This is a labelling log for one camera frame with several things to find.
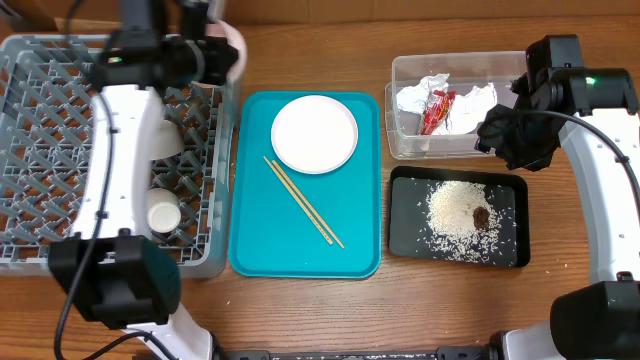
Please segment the pink bowl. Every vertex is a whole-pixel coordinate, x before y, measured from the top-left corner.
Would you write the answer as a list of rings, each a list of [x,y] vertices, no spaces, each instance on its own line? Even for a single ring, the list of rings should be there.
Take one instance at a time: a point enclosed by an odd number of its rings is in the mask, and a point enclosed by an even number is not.
[[[208,24],[206,26],[206,34],[211,37],[225,37],[229,45],[238,51],[238,59],[231,66],[227,74],[227,80],[230,83],[240,80],[244,74],[248,58],[247,45],[242,34],[222,20]]]

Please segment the white napkin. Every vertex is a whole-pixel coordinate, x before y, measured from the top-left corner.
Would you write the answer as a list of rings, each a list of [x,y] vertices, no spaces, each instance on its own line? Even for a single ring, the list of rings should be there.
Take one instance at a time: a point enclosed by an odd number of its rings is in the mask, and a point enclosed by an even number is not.
[[[434,90],[454,91],[449,85],[448,79],[447,73],[439,73],[423,77],[418,85],[404,87],[396,95],[398,108],[401,111],[419,115],[420,123],[426,108],[427,97]],[[468,92],[462,94],[455,92],[455,101],[447,119],[431,135],[471,133],[485,119],[487,112],[498,104],[497,91],[493,83],[487,83],[483,87],[473,85]]]

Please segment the brown food scrap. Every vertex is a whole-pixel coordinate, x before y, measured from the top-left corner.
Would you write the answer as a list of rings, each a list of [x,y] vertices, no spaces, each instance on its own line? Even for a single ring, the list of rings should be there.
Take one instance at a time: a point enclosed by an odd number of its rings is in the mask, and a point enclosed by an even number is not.
[[[474,227],[477,230],[486,231],[490,226],[490,212],[485,207],[477,207],[473,211]]]

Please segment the red snack wrapper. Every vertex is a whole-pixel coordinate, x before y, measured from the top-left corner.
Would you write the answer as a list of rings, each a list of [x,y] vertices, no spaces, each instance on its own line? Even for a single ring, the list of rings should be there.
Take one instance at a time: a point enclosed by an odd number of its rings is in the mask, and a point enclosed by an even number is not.
[[[419,123],[419,135],[431,135],[444,122],[455,101],[456,92],[434,90],[426,101],[426,108]]]

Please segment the pile of white rice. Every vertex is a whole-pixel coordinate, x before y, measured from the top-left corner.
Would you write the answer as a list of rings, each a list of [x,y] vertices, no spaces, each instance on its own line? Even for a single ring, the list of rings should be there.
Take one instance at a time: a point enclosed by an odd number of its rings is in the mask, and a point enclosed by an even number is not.
[[[433,181],[425,198],[427,256],[455,262],[512,266],[517,223],[514,191],[506,186]],[[474,227],[473,211],[490,212],[486,231]]]

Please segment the grey shallow bowl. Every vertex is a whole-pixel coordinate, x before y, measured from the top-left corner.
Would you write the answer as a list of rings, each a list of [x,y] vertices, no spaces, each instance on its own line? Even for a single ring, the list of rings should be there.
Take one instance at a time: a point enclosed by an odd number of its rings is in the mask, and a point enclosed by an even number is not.
[[[184,142],[175,123],[161,120],[150,140],[150,159],[162,160],[184,151]]]

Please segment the white paper cup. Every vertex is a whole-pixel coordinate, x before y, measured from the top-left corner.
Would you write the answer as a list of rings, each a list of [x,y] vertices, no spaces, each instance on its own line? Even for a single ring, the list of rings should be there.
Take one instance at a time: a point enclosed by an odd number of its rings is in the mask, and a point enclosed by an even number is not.
[[[169,190],[150,189],[146,193],[147,222],[158,233],[169,233],[178,227],[181,211],[178,198]]]

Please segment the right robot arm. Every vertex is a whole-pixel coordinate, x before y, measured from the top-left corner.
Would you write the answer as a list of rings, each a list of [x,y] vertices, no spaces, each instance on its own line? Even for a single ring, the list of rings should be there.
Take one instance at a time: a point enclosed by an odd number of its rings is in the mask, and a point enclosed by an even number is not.
[[[530,45],[527,71],[477,129],[476,149],[538,171],[563,149],[586,222],[589,285],[558,297],[548,320],[496,334],[502,359],[639,356],[639,101],[629,72],[587,68],[575,35]]]

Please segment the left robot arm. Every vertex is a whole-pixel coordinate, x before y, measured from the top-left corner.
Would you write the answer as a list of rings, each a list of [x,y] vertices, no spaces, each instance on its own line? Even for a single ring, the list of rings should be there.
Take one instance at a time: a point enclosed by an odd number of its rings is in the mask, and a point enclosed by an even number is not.
[[[93,129],[81,207],[47,264],[65,308],[118,331],[121,341],[137,338],[161,359],[221,359],[216,337],[182,305],[176,262],[153,243],[146,197],[166,91],[238,80],[247,50],[214,2],[180,8],[173,35],[164,2],[121,3],[121,27],[86,72]]]

